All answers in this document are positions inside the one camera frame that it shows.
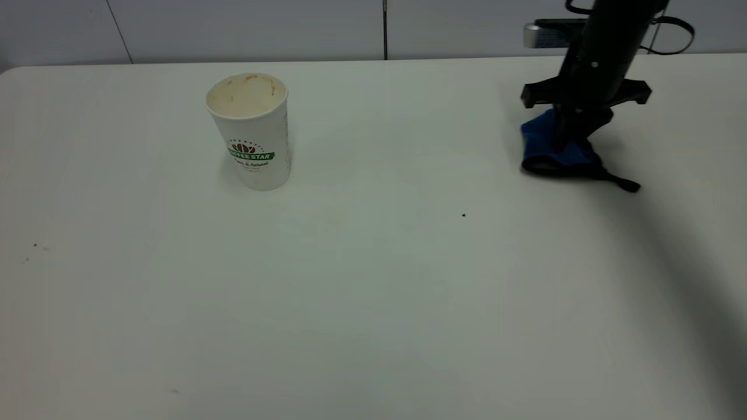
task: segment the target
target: cable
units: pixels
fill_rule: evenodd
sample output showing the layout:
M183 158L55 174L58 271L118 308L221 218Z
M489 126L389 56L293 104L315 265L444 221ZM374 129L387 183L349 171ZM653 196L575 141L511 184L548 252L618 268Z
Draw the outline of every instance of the cable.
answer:
M666 8L668 7L669 7L669 0L666 0L665 2L663 2L661 16L659 17L664 17L666 15ZM649 44L648 50L647 50L648 52L646 52L646 54L651 54L651 50L654 48L654 43L656 42L656 37L659 36L660 29L661 29L661 24L659 23L656 25L656 31L654 31L654 36L651 38L651 44Z
M569 12L578 13L580 15L592 14L591 9L582 9L580 7L575 7L572 3L573 3L573 0L565 0L565 8L568 9Z
M691 35L690 42L687 43L685 48L679 49L677 51L672 51L672 52L660 52L660 51L656 51L645 46L640 46L639 47L640 49L644 49L650 52L651 54L656 54L656 55L675 55L675 54L680 54L681 52L684 52L686 49L690 48L690 46L692 45L692 42L695 40L695 28L693 28L692 25L683 21L682 19L678 19L676 17L671 17L671 16L657 17L656 19L654 19L654 21L651 24L656 25L656 24L662 24L662 23L667 24L667 25L679 26L680 28L687 31Z

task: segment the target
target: green label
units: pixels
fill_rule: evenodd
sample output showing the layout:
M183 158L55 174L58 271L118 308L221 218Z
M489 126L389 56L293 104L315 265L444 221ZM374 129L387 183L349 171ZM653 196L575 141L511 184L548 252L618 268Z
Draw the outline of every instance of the green label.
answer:
M247 161L271 161L275 157L275 152L269 153L242 153L229 149L229 153L235 158L246 159Z

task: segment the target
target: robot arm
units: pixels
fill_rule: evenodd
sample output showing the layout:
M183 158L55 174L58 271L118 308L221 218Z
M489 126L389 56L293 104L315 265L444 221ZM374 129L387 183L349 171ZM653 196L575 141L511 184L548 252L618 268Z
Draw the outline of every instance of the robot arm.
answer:
M651 95L648 85L625 78L646 30L657 22L685 24L683 27L694 36L692 26L679 19L655 19L668 2L595 0L593 8L588 10L574 7L572 0L566 0L568 10L589 17L540 19L524 27L527 46L568 47L559 75L527 84L521 94L527 108L535 104L553 105L556 152L571 141L586 142L591 133L612 120L610 108L614 105L648 101Z

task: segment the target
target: tabletop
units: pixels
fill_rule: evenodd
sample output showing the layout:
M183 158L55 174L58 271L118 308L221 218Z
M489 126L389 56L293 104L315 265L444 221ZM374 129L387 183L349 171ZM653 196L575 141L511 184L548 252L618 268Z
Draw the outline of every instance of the tabletop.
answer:
M561 60L0 75L0 417L744 419L747 55L635 60L591 140L638 194L519 170ZM290 91L274 191L237 72Z

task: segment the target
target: coffee stain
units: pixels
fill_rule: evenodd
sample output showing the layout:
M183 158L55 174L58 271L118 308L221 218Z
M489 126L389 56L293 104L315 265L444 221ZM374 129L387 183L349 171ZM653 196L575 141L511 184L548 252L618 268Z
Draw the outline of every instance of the coffee stain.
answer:
M269 84L270 84L270 87L272 87L272 89L273 89L273 92L272 92L272 95L271 95L271 96L275 96L275 89L276 89L276 88L275 88L275 82L273 81L273 79L271 79L271 78L266 78L266 77L263 77L262 79L263 79L264 81L266 81L267 83L269 83Z

